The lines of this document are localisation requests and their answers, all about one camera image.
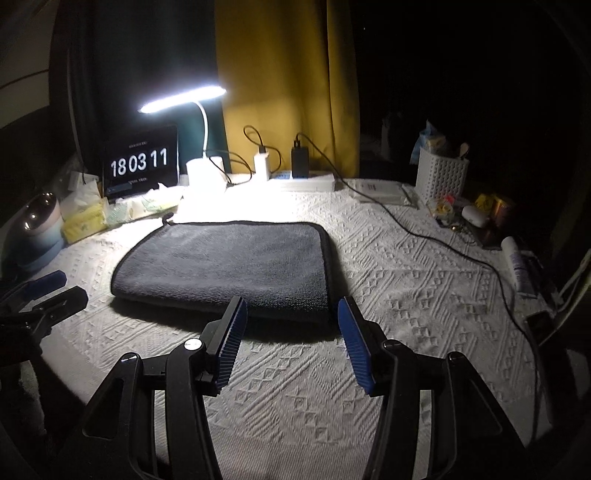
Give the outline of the purple and grey towel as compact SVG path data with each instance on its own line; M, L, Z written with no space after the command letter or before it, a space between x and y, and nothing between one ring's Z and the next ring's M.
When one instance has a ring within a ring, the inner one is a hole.
M332 245L311 222L163 222L115 267L115 297L221 312L232 297L263 320L322 320L335 308Z

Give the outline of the pastel pot with steel lid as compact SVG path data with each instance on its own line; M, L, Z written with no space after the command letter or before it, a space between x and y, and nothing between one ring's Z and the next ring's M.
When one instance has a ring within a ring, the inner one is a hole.
M62 226L56 195L43 192L34 197L8 229L3 272L32 274L48 265L65 244Z

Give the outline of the yellow tissue pack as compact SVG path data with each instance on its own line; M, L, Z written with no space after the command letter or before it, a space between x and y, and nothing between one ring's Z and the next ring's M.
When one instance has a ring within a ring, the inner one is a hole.
M107 228L106 199L98 189L97 181L79 185L61 203L62 235L67 244L74 244Z

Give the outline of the tablet showing clock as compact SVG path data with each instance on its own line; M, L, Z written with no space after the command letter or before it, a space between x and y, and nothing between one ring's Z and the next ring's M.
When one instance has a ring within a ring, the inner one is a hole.
M174 124L134 132L107 143L103 195L114 201L178 184L178 134Z

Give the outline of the white tube bottle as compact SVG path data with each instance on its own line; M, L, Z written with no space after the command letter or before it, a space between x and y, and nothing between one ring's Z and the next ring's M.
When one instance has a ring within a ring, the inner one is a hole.
M536 292L513 237L508 236L501 242L501 249L512 276L515 291L523 298L535 298Z

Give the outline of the white textured tablecloth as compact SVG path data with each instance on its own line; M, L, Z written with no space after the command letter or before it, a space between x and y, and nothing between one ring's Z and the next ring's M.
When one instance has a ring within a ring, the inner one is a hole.
M363 316L419 353L464 353L523 441L549 431L545 404L533 396L531 350L518 331L545 303L520 299L505 310L513 289L501 253L467 245L425 210L382 209L346 190L264 192L243 185L211 196L186 192L175 219L322 225ZM118 261L158 225L155 218L122 225L67 247L53 261L89 302L43 340L43 360L81 401L124 353L166 354L200 330L192 314L111 295ZM254 328L242 342L228 387L205 401L224 478L363 475L381 402L356 384L345 343L328 327L327 321L278 321Z

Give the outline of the white desk lamp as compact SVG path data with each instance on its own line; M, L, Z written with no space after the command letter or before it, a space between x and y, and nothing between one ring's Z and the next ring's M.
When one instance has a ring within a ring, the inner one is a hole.
M184 162L185 184L193 189L223 189L228 184L223 160L215 159L208 153L211 140L211 124L205 104L215 101L226 94L226 89L219 84L205 84L188 88L176 93L153 98L143 103L138 112L155 116L169 110L193 107L200 119L200 126L193 134L193 146L196 148L191 157Z

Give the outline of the small yellow snack boxes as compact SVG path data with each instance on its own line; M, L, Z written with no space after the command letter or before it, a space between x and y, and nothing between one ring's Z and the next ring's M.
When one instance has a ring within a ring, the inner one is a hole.
M505 223L510 209L510 204L498 195L480 194L475 205L497 226Z

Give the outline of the dark teal curtain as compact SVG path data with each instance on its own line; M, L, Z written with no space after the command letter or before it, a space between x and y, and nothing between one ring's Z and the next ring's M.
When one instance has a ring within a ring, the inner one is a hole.
M174 124L178 161L195 152L193 107L149 116L148 100L218 84L211 1L61 1L50 50L50 103L84 167L101 173L107 143ZM208 102L209 147L225 148L221 102Z

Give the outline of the white USB charger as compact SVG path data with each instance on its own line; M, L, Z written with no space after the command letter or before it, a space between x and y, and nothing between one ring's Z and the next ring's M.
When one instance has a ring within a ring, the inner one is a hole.
M254 177L257 181L270 180L269 156L270 154L264 146L259 146L259 151L253 156Z

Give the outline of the white perforated basket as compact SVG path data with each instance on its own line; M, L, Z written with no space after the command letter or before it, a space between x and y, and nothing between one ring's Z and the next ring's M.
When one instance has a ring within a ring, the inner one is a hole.
M425 203L446 196L458 198L464 188L468 165L467 159L439 156L421 148L415 191Z

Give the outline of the flat white wipes packet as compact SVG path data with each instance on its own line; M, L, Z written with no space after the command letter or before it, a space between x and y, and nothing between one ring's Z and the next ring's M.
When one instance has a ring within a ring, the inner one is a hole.
M380 202L385 205L416 207L411 190L396 181L378 179L348 179L349 194L361 202Z

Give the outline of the white power strip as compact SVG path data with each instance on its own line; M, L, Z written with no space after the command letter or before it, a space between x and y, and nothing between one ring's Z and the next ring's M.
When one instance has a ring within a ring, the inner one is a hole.
M335 176L329 172L311 171L308 177L296 178L290 171L280 171L270 178L271 189L287 192L332 192L335 190Z

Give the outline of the black power adapter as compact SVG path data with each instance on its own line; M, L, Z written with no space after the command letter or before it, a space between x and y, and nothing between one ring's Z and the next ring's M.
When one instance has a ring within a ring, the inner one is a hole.
M310 153L308 147L301 145L301 141L295 139L291 148L291 176L294 179L304 179L310 176Z

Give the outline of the yellow curtain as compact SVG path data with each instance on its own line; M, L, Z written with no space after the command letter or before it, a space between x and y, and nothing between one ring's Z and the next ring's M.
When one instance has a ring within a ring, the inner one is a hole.
M301 132L342 176L358 176L353 2L217 1L214 20L229 149L252 155L242 132L252 125L287 157Z

